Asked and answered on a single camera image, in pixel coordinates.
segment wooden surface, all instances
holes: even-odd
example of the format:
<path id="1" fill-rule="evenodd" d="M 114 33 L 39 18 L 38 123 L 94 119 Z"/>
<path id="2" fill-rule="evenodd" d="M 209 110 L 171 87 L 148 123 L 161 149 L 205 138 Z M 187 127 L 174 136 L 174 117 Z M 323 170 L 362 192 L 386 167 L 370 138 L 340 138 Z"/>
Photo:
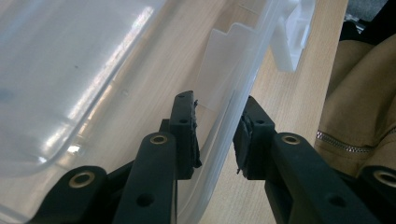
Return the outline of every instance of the wooden surface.
<path id="1" fill-rule="evenodd" d="M 17 218 L 0 219 L 15 223 L 32 217 L 70 169 L 96 165 L 111 172 L 133 160 L 143 137 L 169 118 L 173 97 L 194 88 L 212 28 L 226 31 L 237 21 L 256 22 L 257 15 L 241 2 L 246 0 L 167 1 L 79 130 L 72 143 L 79 152 L 61 152 L 59 160 L 33 175 L 0 178 L 0 209 Z M 271 53 L 266 54 L 251 94 L 279 132 L 314 142 L 346 6 L 347 0 L 317 0 L 312 33 L 295 74 L 277 72 Z M 198 137 L 205 139 L 216 115 L 200 114 L 205 119 L 198 118 Z M 236 175 L 230 150 L 201 223 L 273 222 L 263 182 Z"/>
<path id="2" fill-rule="evenodd" d="M 278 72 L 271 52 L 266 54 L 251 95 L 278 132 L 297 133 L 314 143 L 346 7 L 347 0 L 317 0 L 296 73 Z M 247 181 L 236 168 L 231 148 L 201 223 L 275 223 L 264 182 Z"/>

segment clear plastic container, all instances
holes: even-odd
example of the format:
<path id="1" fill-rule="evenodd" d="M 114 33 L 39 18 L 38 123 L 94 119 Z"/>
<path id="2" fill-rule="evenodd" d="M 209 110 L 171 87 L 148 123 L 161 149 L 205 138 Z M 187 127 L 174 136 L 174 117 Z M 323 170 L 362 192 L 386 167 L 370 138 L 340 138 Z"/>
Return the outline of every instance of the clear plastic container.
<path id="1" fill-rule="evenodd" d="M 133 160 L 174 96 L 194 90 L 203 166 L 178 182 L 177 220 L 198 222 L 273 32 L 296 2 L 2 1 L 0 220 L 30 219 L 73 168 L 111 172 Z"/>

